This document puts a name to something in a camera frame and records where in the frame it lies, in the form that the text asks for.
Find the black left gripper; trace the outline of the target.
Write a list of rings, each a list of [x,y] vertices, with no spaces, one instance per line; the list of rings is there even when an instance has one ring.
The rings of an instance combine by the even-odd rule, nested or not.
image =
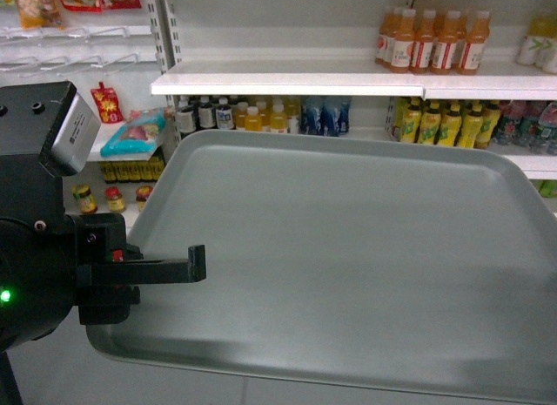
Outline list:
[[[139,260],[118,213],[71,215],[66,225],[66,233],[48,234],[14,220],[1,221],[3,351],[51,334],[74,306],[80,308],[84,325],[124,321],[140,300],[138,288],[131,285],[205,279],[205,245],[190,246],[186,259]],[[82,264],[89,264],[85,287],[76,283]]]

